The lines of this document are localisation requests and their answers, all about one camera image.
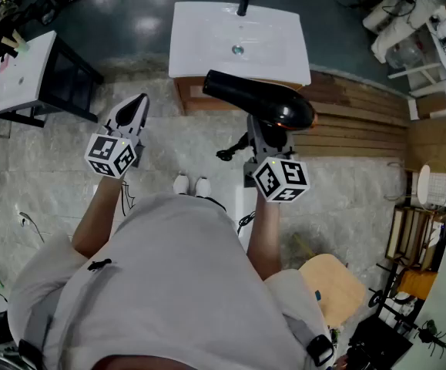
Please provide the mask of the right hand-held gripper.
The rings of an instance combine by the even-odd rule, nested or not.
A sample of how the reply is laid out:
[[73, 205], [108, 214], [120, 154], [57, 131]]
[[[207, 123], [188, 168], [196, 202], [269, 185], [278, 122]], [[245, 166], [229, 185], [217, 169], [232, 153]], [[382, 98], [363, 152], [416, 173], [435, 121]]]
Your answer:
[[307, 165], [294, 158], [289, 131], [247, 117], [253, 156], [243, 165], [243, 185], [255, 187], [270, 203], [292, 203], [310, 189]]

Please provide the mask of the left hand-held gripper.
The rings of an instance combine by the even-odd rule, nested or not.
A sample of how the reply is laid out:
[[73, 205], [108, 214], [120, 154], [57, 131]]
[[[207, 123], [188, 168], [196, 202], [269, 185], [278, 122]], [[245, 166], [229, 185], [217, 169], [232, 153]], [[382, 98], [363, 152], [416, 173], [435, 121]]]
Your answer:
[[140, 133], [149, 112], [149, 97], [141, 93], [124, 99], [110, 111], [105, 133], [92, 134], [85, 160], [97, 174], [122, 178], [130, 167], [137, 167], [144, 145]]

